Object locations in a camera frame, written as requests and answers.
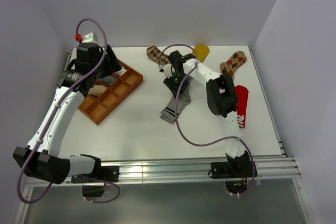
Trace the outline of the grey sock with black stripes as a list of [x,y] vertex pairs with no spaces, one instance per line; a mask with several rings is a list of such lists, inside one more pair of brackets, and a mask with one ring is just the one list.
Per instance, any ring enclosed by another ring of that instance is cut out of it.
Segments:
[[169,103],[161,111],[160,119],[163,121],[174,124],[175,118],[179,118],[180,114],[184,111],[187,105],[192,102],[189,90],[185,90],[180,94],[178,99],[171,97]]

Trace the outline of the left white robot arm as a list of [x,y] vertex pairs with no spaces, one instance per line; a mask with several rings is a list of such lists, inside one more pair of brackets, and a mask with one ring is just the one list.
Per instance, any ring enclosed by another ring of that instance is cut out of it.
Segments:
[[100,47],[82,42],[73,59],[61,74],[54,100],[35,136],[25,147],[16,147],[13,158],[26,176],[52,184],[67,177],[84,175],[91,182],[102,176],[101,160],[92,155],[59,157],[60,148],[74,113],[89,90],[100,78],[109,76],[122,65],[110,45]]

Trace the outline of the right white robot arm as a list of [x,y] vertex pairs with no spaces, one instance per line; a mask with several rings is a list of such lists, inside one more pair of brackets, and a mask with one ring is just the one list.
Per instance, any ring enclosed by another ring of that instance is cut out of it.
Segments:
[[[175,97],[175,124],[181,137],[187,143],[197,147],[206,147],[226,141],[227,169],[223,173],[216,175],[215,171],[219,171],[219,169],[213,168],[213,178],[238,177],[244,171],[248,171],[249,168],[251,177],[255,177],[257,173],[252,153],[241,139],[237,118],[238,95],[231,76],[227,73],[222,74],[212,71],[199,62],[197,57],[192,54],[183,56],[179,51],[174,51],[170,53],[168,59],[174,71],[171,77],[164,79],[164,84]],[[190,86],[188,78],[195,79],[205,87],[207,106],[213,115],[223,120],[224,129],[228,131],[228,136],[209,143],[197,144],[183,134],[177,117],[177,106],[178,99]]]

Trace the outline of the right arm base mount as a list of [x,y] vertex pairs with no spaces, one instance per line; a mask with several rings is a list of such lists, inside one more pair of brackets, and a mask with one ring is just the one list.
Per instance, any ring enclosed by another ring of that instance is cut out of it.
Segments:
[[231,162],[212,162],[208,176],[213,179],[252,178],[253,168],[251,162],[237,166]]

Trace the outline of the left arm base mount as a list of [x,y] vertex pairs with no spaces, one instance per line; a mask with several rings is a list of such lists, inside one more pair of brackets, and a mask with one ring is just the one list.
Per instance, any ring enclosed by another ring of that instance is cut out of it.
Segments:
[[77,175],[72,176],[71,182],[74,184],[78,183],[93,183],[96,182],[96,180],[101,180],[102,183],[106,182],[117,182],[119,180],[119,174],[120,174],[120,167],[119,166],[102,166],[100,169],[100,173],[93,177],[91,175],[84,175],[79,176]]

